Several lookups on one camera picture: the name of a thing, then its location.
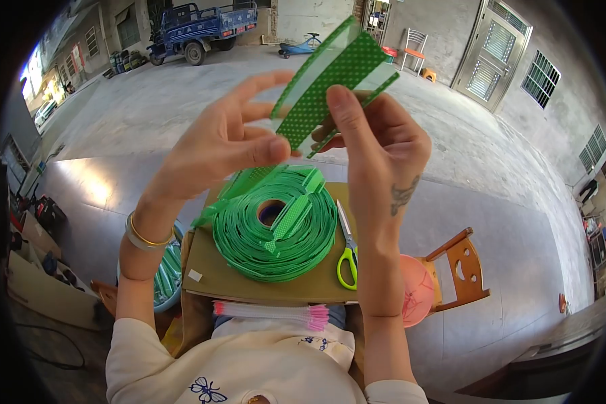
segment stainless steel door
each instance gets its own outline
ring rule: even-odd
[[[453,88],[494,110],[514,77],[532,27],[496,1],[482,9]]]

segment green scissor handle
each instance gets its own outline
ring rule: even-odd
[[[341,257],[339,258],[339,262],[337,263],[337,278],[339,278],[339,283],[342,287],[350,290],[357,290],[357,265],[355,265],[355,254],[357,254],[356,248],[355,251],[353,251],[352,248],[346,247],[346,249],[344,249],[344,253],[341,254]],[[353,280],[352,285],[347,284],[346,281],[341,277],[341,263],[345,259],[347,259],[347,262],[350,263],[350,273],[352,274]]]

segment scissor blade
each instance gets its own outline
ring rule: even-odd
[[[341,206],[341,202],[337,199],[337,210],[339,211],[339,220],[341,222],[341,230],[344,231],[346,240],[352,239],[352,231],[350,231],[350,223],[347,221],[346,211]]]

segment cardboard board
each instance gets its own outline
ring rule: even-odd
[[[33,214],[25,211],[21,223],[23,225],[23,238],[38,246],[45,253],[51,251],[56,258],[63,258],[61,248],[58,247],[52,236],[42,228]]]
[[[9,254],[7,287],[9,296],[51,319],[89,330],[101,328],[94,318],[99,298],[92,291],[84,293],[54,279],[14,251]]]
[[[211,188],[205,206],[217,200],[223,183]],[[347,183],[328,182],[326,189],[332,199],[339,199],[350,222],[355,240],[358,240],[355,218],[349,211]],[[210,225],[195,230],[182,287],[195,294],[260,304],[304,305],[307,303],[355,303],[357,292],[341,286],[337,279],[337,262],[346,247],[346,239],[337,221],[335,244],[330,253],[313,270],[289,282],[259,282],[246,278],[227,261],[216,248]],[[343,278],[350,282],[347,262]],[[196,282],[188,276],[191,270],[202,274]]]

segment white shirt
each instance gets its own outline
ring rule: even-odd
[[[124,318],[114,323],[106,398],[135,404],[245,404],[254,396],[270,404],[428,403],[420,386],[401,380],[369,384],[364,397],[347,374],[353,352],[352,333],[333,325],[310,332],[283,321],[232,319],[174,359],[150,326]]]

